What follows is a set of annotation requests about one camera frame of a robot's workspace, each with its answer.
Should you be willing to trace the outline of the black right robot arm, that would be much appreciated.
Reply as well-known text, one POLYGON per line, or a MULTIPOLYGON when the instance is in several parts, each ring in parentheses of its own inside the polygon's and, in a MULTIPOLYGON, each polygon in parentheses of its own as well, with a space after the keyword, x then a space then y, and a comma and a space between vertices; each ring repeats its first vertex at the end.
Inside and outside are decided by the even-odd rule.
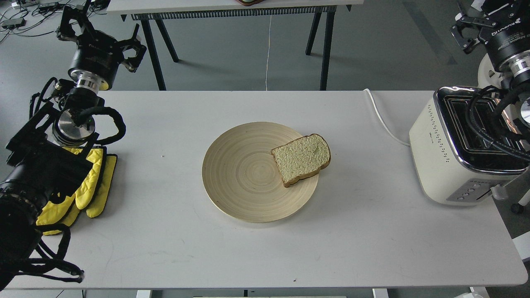
POLYGON ((471 53, 483 44, 504 89, 529 83, 529 11, 500 12, 484 17, 459 13, 450 29, 460 49, 471 53))

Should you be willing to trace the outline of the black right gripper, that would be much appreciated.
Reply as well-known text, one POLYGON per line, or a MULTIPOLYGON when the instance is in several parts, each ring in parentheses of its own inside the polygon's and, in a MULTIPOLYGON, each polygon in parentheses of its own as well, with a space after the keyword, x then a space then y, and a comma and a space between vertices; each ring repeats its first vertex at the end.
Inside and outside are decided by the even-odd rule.
POLYGON ((465 54, 484 43, 495 71, 506 72, 509 70, 510 59, 529 54, 529 29, 528 14, 519 14, 513 18, 501 15, 491 19, 458 13, 450 32, 465 54))

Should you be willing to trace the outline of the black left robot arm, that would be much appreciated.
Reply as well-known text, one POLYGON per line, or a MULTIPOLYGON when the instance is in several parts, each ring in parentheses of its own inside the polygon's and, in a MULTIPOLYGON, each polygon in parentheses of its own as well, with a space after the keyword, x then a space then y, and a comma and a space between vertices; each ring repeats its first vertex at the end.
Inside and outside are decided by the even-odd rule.
POLYGON ((1 289, 16 276, 38 276, 81 283, 84 272, 67 262, 70 228, 38 225, 49 202, 59 204, 81 187, 93 163, 94 145, 125 136, 122 115, 98 95, 110 90, 120 65, 134 73, 147 48, 135 25, 131 38, 116 40, 97 30, 83 8, 64 8, 56 30, 61 41, 76 43, 70 79, 49 79, 30 101, 29 120, 6 149, 12 172, 1 182, 1 289))

